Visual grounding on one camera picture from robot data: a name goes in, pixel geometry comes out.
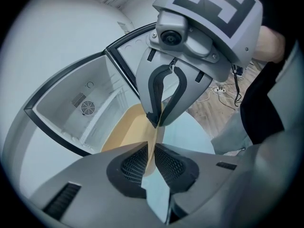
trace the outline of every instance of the white wall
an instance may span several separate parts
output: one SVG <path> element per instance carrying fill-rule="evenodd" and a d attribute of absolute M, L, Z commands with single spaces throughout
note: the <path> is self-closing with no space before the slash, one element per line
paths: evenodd
<path fill-rule="evenodd" d="M 122 12 L 132 21 L 135 28 L 157 21 L 158 11 L 152 6 L 155 0 L 129 0 Z"/>
<path fill-rule="evenodd" d="M 23 129 L 18 124 L 26 117 L 21 114 L 24 103 L 59 70 L 102 51 L 123 36 L 117 21 L 125 23 L 129 30 L 134 29 L 122 12 L 95 1 L 35 0 L 24 9 L 6 38 L 0 54 L 0 150 L 10 149 L 6 152 L 13 157 L 6 158 L 11 167 L 14 156 L 18 156 L 24 195 L 31 194 L 54 170 L 59 171 L 54 165 L 63 167 L 77 159 L 57 158 L 74 154 L 39 129 L 30 131 L 32 136 L 22 136 Z M 14 122 L 5 142 L 17 114 L 20 118 Z M 24 138 L 29 144 L 21 149 Z"/>

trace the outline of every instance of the camera lens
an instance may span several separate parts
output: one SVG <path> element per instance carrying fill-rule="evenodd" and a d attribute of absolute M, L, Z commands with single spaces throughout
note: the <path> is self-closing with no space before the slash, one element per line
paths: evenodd
<path fill-rule="evenodd" d="M 181 42 L 181 35 L 173 30 L 167 30 L 161 34 L 161 40 L 169 46 L 176 46 Z"/>

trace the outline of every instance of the fridge door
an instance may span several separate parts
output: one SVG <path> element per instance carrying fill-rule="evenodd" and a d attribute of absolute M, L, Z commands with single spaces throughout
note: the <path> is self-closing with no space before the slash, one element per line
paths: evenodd
<path fill-rule="evenodd" d="M 135 30 L 58 72 L 29 99 L 25 112 L 70 151 L 81 156 L 100 152 L 126 111 L 140 104 L 135 75 L 148 47 L 145 38 L 154 28 Z M 164 83 L 163 99 L 174 93 L 174 80 Z"/>

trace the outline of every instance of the wooden floor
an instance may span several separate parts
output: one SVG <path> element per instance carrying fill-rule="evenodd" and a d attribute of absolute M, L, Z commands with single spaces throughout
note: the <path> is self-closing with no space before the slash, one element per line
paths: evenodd
<path fill-rule="evenodd" d="M 255 66 L 249 65 L 247 70 L 244 69 L 243 72 L 243 79 L 238 79 L 238 86 L 240 89 L 240 93 L 242 96 L 244 96 L 247 88 L 249 85 L 253 82 L 253 80 L 258 75 L 259 71 L 256 69 Z M 234 78 L 232 73 L 229 74 L 229 78 L 227 81 L 223 83 L 219 83 L 216 81 L 212 81 L 210 87 L 213 86 L 220 86 L 224 85 L 226 92 L 235 98 L 235 95 L 237 94 L 235 85 L 234 85 Z M 211 138 L 214 138 L 218 135 L 218 133 L 221 131 L 221 129 L 224 127 L 230 116 L 233 114 L 234 110 L 223 105 L 221 102 L 223 102 L 226 105 L 229 105 L 230 107 L 237 109 L 234 105 L 234 100 L 231 99 L 225 99 L 224 97 L 229 98 L 228 95 L 220 93 L 221 102 L 219 101 L 219 97 L 215 95 L 213 92 L 210 92 L 211 88 L 208 88 L 201 97 L 197 101 L 202 101 L 208 98 L 208 95 L 210 93 L 210 98 L 207 101 L 204 102 L 195 102 L 188 110 L 187 112 L 192 115 L 199 124 L 204 128 L 204 130 L 210 135 Z"/>

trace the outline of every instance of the fan grille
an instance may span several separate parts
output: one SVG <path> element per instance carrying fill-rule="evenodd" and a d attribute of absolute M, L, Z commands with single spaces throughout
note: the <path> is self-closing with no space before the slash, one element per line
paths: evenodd
<path fill-rule="evenodd" d="M 84 114 L 90 115 L 94 112 L 95 106 L 92 101 L 85 101 L 82 103 L 81 110 Z"/>

